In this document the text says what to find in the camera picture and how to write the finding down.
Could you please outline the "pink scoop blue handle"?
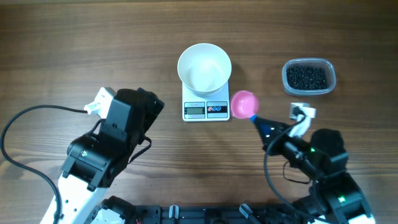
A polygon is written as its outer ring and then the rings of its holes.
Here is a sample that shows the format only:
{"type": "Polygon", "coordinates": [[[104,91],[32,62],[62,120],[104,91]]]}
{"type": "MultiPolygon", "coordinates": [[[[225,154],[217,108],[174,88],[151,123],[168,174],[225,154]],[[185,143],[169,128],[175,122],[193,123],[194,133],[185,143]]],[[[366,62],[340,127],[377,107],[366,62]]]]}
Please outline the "pink scoop blue handle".
{"type": "Polygon", "coordinates": [[[270,126],[261,121],[257,116],[259,100],[250,91],[241,90],[236,92],[230,102],[231,115],[237,119],[246,119],[252,122],[255,127],[265,133],[270,133],[270,126]]]}

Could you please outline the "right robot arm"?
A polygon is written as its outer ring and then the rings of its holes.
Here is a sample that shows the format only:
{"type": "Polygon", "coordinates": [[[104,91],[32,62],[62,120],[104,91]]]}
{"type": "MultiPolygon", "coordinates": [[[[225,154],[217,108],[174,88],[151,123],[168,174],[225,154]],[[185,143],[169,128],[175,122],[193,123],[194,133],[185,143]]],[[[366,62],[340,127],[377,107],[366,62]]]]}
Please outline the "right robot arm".
{"type": "Polygon", "coordinates": [[[291,132],[304,124],[293,125],[271,121],[254,115],[251,122],[259,132],[265,158],[283,156],[289,166],[308,178],[309,195],[288,202],[278,192],[266,172],[266,180],[277,198],[306,223],[375,223],[366,196],[348,173],[348,153],[341,133],[332,129],[315,131],[310,141],[291,132]]]}

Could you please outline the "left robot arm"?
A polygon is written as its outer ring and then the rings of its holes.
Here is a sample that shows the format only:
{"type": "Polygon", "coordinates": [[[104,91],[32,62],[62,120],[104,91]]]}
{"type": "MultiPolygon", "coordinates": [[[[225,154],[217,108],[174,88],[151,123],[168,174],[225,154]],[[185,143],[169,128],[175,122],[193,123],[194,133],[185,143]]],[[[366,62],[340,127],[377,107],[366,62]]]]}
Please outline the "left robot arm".
{"type": "Polygon", "coordinates": [[[41,222],[52,223],[60,203],[60,223],[83,223],[113,180],[140,156],[134,150],[148,139],[146,132],[163,108],[155,93],[142,88],[100,88],[84,110],[101,119],[68,146],[58,180],[60,197],[53,198],[41,222]]]}

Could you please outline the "white digital kitchen scale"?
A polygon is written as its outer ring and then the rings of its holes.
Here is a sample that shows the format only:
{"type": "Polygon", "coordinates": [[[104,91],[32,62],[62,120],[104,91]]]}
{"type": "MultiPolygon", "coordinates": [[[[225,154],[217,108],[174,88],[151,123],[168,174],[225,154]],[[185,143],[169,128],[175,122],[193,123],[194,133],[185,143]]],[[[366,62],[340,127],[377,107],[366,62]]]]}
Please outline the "white digital kitchen scale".
{"type": "Polygon", "coordinates": [[[185,122],[227,121],[230,119],[229,85],[199,96],[182,85],[182,119],[185,122]]]}

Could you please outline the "white bowl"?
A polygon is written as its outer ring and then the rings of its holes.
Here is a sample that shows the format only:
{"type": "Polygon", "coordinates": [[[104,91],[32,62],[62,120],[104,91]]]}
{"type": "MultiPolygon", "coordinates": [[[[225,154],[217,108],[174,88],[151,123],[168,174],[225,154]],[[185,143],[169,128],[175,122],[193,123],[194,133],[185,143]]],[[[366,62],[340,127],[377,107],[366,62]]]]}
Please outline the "white bowl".
{"type": "Polygon", "coordinates": [[[209,43],[187,48],[177,62],[177,73],[182,83],[196,95],[210,95],[229,80],[232,63],[219,46],[209,43]]]}

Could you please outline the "clear plastic container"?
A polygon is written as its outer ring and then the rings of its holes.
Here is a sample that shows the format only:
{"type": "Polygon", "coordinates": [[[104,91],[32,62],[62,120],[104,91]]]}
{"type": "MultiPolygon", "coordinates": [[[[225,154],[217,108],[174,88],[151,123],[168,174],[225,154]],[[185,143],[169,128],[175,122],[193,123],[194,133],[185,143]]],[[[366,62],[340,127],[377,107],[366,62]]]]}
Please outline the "clear plastic container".
{"type": "Polygon", "coordinates": [[[282,83],[290,95],[323,95],[335,88],[336,73],[332,63],[326,59],[297,58],[283,66],[282,83]]]}

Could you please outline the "black beans in container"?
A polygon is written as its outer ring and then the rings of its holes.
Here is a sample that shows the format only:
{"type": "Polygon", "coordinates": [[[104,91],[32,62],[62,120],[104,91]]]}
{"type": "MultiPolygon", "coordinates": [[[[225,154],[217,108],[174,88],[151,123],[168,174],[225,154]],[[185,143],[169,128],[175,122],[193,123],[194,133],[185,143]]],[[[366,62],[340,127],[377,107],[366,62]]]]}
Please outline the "black beans in container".
{"type": "Polygon", "coordinates": [[[287,68],[287,83],[296,90],[322,90],[328,88],[326,72],[320,67],[293,65],[287,68]]]}

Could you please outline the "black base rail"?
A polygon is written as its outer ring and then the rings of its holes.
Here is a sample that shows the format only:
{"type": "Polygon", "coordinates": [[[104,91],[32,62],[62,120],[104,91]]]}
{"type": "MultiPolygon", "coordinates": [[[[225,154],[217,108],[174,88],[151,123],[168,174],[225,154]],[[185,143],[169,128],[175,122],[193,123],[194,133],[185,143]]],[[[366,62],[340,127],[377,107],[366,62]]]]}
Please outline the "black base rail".
{"type": "Polygon", "coordinates": [[[180,207],[171,205],[133,205],[119,197],[112,196],[92,209],[85,223],[306,223],[282,204],[252,207],[240,206],[216,207],[180,207]]]}

